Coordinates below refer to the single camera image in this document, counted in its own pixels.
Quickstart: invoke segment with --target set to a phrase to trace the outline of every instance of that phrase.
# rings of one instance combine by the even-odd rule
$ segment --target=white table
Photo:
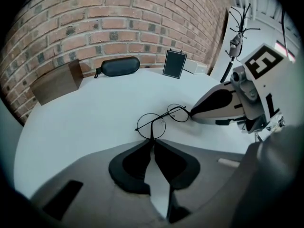
[[[176,103],[193,105],[219,82],[183,71],[180,79],[162,70],[140,69],[120,76],[85,78],[78,91],[44,106],[37,104],[26,122],[16,152],[16,190],[30,198],[48,179],[77,159],[118,145],[143,140],[136,123],[145,113],[162,114]],[[165,118],[162,139],[199,148],[245,153],[254,142],[236,124],[215,126],[191,119]]]

